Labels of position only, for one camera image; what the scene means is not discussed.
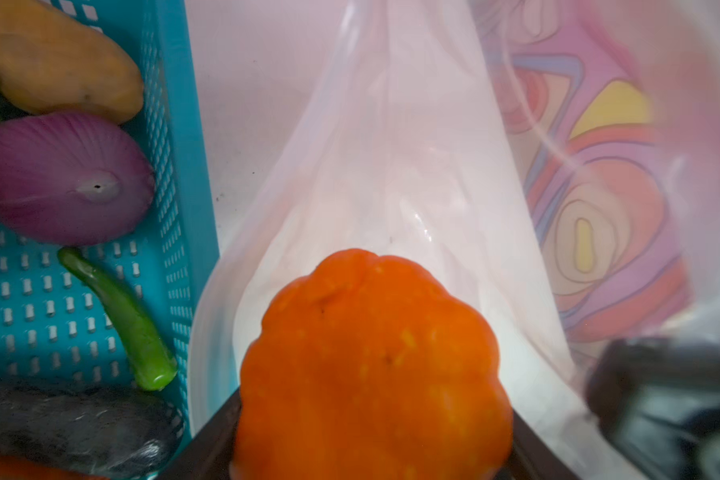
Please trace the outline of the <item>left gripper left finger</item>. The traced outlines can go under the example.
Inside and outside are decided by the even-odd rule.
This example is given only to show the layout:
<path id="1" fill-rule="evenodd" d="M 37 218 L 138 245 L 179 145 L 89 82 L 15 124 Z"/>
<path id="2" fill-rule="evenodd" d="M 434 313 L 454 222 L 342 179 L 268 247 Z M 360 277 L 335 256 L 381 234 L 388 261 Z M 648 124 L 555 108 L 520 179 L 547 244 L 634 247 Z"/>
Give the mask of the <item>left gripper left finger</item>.
<path id="1" fill-rule="evenodd" d="M 241 410 L 236 390 L 156 480 L 230 480 Z"/>

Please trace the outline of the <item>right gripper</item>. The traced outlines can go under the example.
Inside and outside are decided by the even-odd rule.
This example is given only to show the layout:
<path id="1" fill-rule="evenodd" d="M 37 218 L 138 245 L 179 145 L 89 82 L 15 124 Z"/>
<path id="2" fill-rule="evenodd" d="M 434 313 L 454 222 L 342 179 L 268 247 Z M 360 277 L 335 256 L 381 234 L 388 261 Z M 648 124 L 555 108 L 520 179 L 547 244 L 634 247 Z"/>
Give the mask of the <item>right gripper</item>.
<path id="1" fill-rule="evenodd" d="M 586 403 L 603 437 L 649 479 L 720 479 L 720 344 L 611 343 Z"/>

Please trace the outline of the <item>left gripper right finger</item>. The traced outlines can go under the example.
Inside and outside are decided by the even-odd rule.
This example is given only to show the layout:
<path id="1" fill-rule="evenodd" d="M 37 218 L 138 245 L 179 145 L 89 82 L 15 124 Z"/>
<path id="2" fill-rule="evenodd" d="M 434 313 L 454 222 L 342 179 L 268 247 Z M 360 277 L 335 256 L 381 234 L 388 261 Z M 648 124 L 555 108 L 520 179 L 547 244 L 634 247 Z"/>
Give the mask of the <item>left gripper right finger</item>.
<path id="1" fill-rule="evenodd" d="M 520 415 L 513 412 L 513 439 L 506 461 L 506 478 L 519 480 L 579 480 L 534 433 Z"/>

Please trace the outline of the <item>orange pumpkin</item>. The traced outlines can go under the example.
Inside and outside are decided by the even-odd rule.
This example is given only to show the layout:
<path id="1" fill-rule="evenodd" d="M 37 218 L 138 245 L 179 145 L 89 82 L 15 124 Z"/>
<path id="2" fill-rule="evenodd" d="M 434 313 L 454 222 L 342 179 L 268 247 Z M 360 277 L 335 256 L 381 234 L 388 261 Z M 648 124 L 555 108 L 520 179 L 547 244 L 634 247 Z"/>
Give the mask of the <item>orange pumpkin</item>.
<path id="1" fill-rule="evenodd" d="M 489 479 L 513 414 L 483 316 L 351 249 L 284 287 L 240 370 L 235 479 Z"/>

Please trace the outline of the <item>teal plastic basket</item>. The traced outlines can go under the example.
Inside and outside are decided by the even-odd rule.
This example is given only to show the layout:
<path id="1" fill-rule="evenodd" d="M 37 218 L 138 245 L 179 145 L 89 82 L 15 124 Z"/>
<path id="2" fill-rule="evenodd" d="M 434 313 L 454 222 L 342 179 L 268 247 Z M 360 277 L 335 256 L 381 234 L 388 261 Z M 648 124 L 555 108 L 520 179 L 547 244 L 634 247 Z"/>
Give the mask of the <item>teal plastic basket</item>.
<path id="1" fill-rule="evenodd" d="M 0 1 L 0 479 L 160 479 L 219 249 L 185 4 Z"/>

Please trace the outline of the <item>clear zip top bag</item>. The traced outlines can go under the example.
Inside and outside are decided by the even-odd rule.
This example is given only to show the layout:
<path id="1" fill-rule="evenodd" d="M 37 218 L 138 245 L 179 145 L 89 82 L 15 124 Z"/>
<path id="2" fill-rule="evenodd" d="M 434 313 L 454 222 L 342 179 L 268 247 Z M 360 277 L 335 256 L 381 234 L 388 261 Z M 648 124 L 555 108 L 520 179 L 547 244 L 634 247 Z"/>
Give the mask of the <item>clear zip top bag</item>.
<path id="1" fill-rule="evenodd" d="M 720 344 L 720 1 L 351 1 L 203 293 L 197 434 L 274 297 L 334 253 L 426 269 L 579 479 L 649 479 L 585 390 L 618 340 Z"/>

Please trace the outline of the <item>purple onion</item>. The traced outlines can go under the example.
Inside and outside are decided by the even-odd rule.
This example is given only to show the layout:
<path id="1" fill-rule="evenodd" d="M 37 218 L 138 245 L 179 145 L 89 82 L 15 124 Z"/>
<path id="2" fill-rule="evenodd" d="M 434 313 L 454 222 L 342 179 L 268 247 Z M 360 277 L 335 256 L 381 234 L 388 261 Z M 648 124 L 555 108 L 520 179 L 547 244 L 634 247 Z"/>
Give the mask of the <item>purple onion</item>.
<path id="1" fill-rule="evenodd" d="M 43 243 L 87 246 L 133 231 L 155 195 L 137 142 L 64 111 L 0 123 L 0 223 Z"/>

